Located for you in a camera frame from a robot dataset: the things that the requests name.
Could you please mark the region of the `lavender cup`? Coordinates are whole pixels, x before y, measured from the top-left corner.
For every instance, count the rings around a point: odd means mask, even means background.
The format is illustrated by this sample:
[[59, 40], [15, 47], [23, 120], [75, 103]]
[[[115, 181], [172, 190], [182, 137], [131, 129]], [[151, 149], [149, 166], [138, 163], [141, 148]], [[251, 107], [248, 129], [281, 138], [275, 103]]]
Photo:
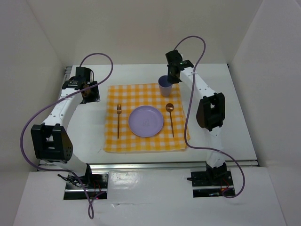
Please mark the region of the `lavender cup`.
[[168, 76], [163, 75], [158, 79], [158, 86], [163, 97], [169, 97], [172, 92], [172, 83], [168, 82]]

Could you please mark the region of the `copper fork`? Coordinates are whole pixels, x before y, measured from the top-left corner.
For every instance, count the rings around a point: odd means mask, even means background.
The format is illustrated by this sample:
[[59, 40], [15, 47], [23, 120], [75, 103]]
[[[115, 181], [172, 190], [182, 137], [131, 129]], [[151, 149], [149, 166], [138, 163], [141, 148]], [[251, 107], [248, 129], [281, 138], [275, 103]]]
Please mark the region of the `copper fork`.
[[121, 113], [122, 113], [121, 104], [117, 104], [117, 114], [118, 114], [117, 138], [119, 138], [120, 114], [121, 114]]

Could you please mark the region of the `copper spoon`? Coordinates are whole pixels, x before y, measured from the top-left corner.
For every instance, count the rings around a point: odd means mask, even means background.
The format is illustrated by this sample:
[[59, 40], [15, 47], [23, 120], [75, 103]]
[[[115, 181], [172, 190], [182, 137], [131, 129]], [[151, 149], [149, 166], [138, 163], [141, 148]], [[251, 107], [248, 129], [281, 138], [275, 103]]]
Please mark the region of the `copper spoon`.
[[166, 111], [169, 112], [169, 115], [170, 115], [171, 130], [172, 130], [172, 135], [174, 137], [174, 127], [173, 127], [173, 119], [172, 119], [172, 111], [173, 110], [174, 110], [174, 105], [172, 103], [167, 103]]

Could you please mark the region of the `yellow checkered cloth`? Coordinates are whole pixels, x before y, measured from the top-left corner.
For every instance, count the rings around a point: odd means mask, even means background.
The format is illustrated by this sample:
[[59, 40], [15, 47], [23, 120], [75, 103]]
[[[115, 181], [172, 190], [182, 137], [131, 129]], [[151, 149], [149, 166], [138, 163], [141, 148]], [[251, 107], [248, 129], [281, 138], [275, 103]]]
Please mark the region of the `yellow checkered cloth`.
[[[169, 97], [163, 97], [157, 83], [112, 85], [108, 87], [107, 113], [105, 121], [104, 150], [109, 153], [151, 153], [183, 150], [189, 131], [184, 128], [185, 114], [182, 107], [179, 85], [172, 86]], [[174, 137], [172, 135], [170, 115], [166, 104], [172, 103]], [[118, 114], [117, 104], [121, 104], [119, 138], [117, 138]], [[128, 126], [130, 113], [143, 105], [157, 108], [163, 115], [162, 130], [153, 137], [143, 138], [131, 132]]]

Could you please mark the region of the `lavender plate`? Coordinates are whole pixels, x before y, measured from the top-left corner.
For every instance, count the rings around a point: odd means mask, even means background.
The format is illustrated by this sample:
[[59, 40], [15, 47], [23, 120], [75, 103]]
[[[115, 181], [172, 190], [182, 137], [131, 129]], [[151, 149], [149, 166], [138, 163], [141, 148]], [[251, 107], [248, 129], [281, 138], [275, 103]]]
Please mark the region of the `lavender plate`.
[[164, 125], [162, 113], [155, 107], [143, 105], [134, 109], [128, 117], [128, 126], [139, 137], [153, 137]]

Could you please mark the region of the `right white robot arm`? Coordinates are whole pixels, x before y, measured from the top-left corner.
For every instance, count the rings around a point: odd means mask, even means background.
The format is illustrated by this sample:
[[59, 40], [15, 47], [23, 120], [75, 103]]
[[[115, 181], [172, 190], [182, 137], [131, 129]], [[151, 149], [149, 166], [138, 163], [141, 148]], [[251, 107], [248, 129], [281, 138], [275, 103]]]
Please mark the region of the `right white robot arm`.
[[200, 75], [193, 71], [190, 60], [183, 60], [178, 50], [166, 53], [167, 80], [172, 84], [184, 82], [199, 99], [196, 120], [205, 130], [210, 148], [222, 150], [221, 130], [225, 119], [225, 96], [211, 89]]

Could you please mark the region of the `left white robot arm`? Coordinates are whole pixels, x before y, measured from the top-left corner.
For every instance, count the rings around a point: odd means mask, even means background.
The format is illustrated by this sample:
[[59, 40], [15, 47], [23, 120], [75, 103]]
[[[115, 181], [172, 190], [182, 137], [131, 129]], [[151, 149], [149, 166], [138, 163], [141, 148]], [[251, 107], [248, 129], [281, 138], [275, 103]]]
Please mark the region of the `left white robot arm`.
[[92, 87], [96, 83], [91, 69], [76, 67], [75, 76], [69, 78], [62, 86], [62, 101], [55, 104], [50, 115], [40, 125], [35, 124], [31, 128], [36, 158], [76, 173], [76, 182], [83, 188], [92, 185], [92, 171], [88, 164], [73, 153], [73, 144], [67, 134], [67, 128], [78, 105], [99, 102], [100, 96], [98, 87], [71, 97], [68, 95]]

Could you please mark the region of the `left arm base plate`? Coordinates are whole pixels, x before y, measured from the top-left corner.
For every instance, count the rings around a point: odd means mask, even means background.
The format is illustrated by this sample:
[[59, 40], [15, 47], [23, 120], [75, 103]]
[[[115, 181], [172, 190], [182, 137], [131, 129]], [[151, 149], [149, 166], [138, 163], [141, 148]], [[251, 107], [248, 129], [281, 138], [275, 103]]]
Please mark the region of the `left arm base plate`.
[[[107, 173], [92, 174], [89, 179], [80, 177], [90, 199], [107, 199], [108, 177]], [[64, 200], [85, 200], [87, 198], [83, 187], [74, 175], [63, 177], [63, 180], [66, 182]]]

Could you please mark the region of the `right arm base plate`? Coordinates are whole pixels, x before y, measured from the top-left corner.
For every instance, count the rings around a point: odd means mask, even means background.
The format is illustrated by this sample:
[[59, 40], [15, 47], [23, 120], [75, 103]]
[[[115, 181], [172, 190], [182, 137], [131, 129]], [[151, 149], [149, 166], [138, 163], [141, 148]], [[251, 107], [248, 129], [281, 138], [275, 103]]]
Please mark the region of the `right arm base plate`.
[[194, 198], [200, 197], [219, 197], [224, 193], [226, 196], [235, 195], [235, 188], [230, 171], [222, 177], [213, 181], [205, 171], [195, 171], [190, 173], [191, 176], [187, 178], [192, 183], [192, 191]]

